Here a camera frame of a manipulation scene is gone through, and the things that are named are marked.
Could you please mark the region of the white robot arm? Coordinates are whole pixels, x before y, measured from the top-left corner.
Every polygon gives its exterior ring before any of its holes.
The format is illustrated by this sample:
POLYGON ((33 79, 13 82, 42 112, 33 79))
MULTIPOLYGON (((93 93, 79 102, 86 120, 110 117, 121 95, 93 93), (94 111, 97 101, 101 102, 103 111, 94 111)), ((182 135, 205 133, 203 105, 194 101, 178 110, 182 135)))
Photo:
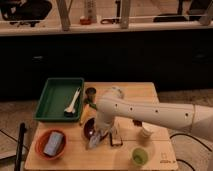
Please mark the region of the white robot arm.
POLYGON ((107 89, 96 102, 96 128, 110 129, 116 117, 130 118, 188 132, 213 142, 213 107, 194 104, 134 102, 124 99, 119 87, 107 89))

